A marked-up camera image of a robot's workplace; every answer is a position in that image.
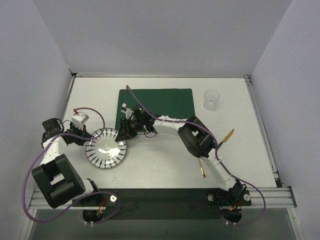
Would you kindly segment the white plate with black stripes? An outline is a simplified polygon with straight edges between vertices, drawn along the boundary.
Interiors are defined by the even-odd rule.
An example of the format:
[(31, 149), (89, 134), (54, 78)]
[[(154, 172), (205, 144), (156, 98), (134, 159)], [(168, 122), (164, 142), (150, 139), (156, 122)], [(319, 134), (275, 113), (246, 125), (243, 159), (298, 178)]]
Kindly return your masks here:
[(89, 163), (102, 170), (117, 167), (126, 156), (126, 141), (116, 141), (118, 131), (114, 128), (101, 128), (91, 135), (95, 137), (98, 134), (100, 134), (98, 138), (85, 144), (85, 154)]

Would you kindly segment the green placemat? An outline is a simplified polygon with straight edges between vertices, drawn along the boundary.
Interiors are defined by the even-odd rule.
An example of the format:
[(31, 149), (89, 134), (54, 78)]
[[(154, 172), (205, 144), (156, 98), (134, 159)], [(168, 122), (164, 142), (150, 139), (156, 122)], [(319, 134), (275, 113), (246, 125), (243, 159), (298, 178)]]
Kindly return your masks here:
[(195, 115), (193, 91), (190, 88), (133, 89), (134, 95), (153, 115), (188, 119)]

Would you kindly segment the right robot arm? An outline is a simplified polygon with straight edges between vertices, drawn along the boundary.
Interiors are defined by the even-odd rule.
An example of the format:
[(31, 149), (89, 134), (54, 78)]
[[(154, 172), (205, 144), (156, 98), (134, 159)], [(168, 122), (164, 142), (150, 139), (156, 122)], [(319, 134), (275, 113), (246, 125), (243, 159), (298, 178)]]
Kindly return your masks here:
[(225, 203), (233, 204), (243, 196), (246, 186), (232, 176), (217, 159), (216, 150), (219, 145), (196, 116), (189, 119), (170, 118), (165, 115), (151, 116), (142, 107), (130, 109), (125, 103), (121, 112), (125, 117), (120, 119), (119, 132), (115, 139), (117, 142), (132, 139), (143, 132), (178, 136), (187, 151), (207, 165), (222, 190), (221, 197)]

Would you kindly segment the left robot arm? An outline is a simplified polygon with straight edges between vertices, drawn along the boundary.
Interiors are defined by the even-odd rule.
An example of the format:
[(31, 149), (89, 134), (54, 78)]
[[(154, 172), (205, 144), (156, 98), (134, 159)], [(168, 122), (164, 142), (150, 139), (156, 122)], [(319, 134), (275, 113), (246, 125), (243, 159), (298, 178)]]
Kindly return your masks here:
[(81, 196), (91, 206), (97, 205), (102, 199), (102, 193), (95, 182), (89, 178), (82, 179), (65, 154), (68, 145), (83, 146), (86, 143), (77, 136), (88, 139), (93, 137), (86, 129), (88, 119), (84, 114), (73, 116), (67, 130), (58, 118), (50, 118), (42, 123), (45, 132), (41, 144), (47, 151), (31, 174), (53, 209)]

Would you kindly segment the clear plastic cup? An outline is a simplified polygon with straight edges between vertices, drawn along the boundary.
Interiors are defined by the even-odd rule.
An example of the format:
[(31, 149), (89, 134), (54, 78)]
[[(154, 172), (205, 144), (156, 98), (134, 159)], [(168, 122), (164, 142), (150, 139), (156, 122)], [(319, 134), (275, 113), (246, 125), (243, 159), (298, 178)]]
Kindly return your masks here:
[(204, 93), (203, 107), (209, 111), (215, 111), (218, 109), (220, 100), (220, 94), (213, 90), (209, 89)]

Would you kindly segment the gold fork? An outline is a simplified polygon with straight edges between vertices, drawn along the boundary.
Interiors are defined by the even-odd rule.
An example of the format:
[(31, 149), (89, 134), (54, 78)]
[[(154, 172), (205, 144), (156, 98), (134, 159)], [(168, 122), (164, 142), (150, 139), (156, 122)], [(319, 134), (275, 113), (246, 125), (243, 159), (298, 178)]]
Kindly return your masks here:
[(206, 178), (206, 173), (204, 171), (203, 165), (202, 165), (202, 161), (200, 158), (198, 158), (198, 162), (199, 162), (199, 166), (200, 166), (200, 171), (201, 171), (201, 175)]

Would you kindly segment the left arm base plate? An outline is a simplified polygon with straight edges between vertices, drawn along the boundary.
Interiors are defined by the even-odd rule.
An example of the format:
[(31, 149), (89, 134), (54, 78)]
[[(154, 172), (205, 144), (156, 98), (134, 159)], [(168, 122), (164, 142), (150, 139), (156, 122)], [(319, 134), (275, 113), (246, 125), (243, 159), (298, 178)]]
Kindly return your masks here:
[(97, 191), (72, 200), (74, 207), (115, 207), (118, 196), (116, 192)]

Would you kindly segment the green handled gold knife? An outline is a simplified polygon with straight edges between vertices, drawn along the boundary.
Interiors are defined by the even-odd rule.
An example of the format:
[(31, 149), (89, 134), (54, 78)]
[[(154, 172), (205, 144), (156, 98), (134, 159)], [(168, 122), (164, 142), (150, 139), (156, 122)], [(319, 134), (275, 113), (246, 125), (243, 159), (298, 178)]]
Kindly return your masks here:
[(226, 143), (229, 138), (233, 135), (235, 129), (232, 129), (225, 137), (224, 139), (218, 144), (217, 148), (219, 149), (224, 143)]

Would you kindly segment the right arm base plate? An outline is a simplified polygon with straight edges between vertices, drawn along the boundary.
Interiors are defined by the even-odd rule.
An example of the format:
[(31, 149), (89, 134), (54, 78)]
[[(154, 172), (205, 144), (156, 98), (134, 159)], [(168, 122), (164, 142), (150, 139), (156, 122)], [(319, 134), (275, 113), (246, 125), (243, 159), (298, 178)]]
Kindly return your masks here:
[(241, 193), (231, 194), (228, 191), (214, 188), (206, 193), (206, 202), (209, 206), (231, 207), (239, 204), (240, 206), (251, 206), (251, 196), (248, 190)]

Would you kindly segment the aluminium front frame rail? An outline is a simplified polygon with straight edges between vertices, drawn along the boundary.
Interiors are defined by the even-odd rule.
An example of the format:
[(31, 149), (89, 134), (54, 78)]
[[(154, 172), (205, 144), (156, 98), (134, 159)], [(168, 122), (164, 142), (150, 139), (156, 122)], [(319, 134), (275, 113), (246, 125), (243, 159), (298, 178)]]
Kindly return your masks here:
[[(101, 189), (99, 192), (117, 192), (117, 203), (128, 204), (195, 204), (196, 206), (204, 205), (214, 207), (207, 204), (206, 193), (216, 188), (118, 188), (118, 189)], [(294, 194), (289, 187), (271, 187), (255, 189), (247, 187), (249, 191), (252, 205), (241, 206), (237, 203), (235, 206), (249, 208), (295, 208), (297, 206)], [(97, 208), (73, 206), (72, 200), (57, 207), (52, 208), (47, 203), (45, 197), (39, 189), (35, 189), (32, 193), (31, 200), (27, 204), (27, 209), (65, 209), (68, 206), (74, 208)]]

